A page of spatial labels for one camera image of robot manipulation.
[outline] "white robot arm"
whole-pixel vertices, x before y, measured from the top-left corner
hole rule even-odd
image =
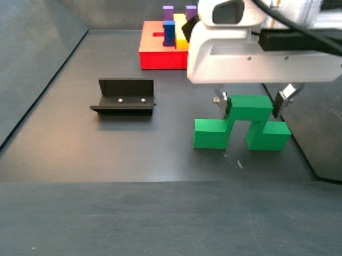
[[[340,77],[341,56],[318,51],[263,51],[253,31],[267,16],[251,0],[199,0],[198,12],[201,22],[189,50],[193,83],[309,83]]]

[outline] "purple block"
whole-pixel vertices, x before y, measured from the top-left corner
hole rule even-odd
[[[186,6],[186,17],[187,20],[191,20],[194,16],[198,15],[198,7],[195,5],[187,5]]]
[[[174,6],[173,5],[163,6],[163,20],[174,20]]]

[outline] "blue block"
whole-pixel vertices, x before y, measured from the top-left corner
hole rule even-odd
[[[165,46],[175,46],[177,35],[175,35],[175,21],[166,20],[163,21],[165,27]]]

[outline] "black cable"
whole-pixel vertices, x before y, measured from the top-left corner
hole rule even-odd
[[[321,10],[342,9],[342,0],[325,0]]]
[[[292,30],[302,33],[304,35],[306,35],[316,41],[325,44],[325,46],[328,46],[333,50],[332,53],[334,55],[342,56],[342,46],[338,43],[336,43],[329,38],[317,35],[310,30],[308,30],[305,27],[302,27],[301,25],[298,25],[297,23],[290,21],[279,12],[273,11],[261,0],[253,0],[253,2],[270,17],[273,17],[277,21],[279,21],[284,25],[286,25]]]

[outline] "metal bracket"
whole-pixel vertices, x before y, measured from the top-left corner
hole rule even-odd
[[[154,80],[99,79],[102,100],[91,109],[99,113],[153,113]]]
[[[278,92],[275,96],[274,101],[274,110],[273,115],[275,118],[278,118],[282,115],[285,107],[289,106],[289,104],[294,100],[294,96],[304,90],[305,83],[293,83],[286,86],[286,88]]]
[[[226,119],[227,116],[227,108],[229,108],[229,96],[226,92],[221,91],[219,87],[214,89],[217,93],[217,97],[214,98],[214,103],[219,106],[219,116],[221,119]]]

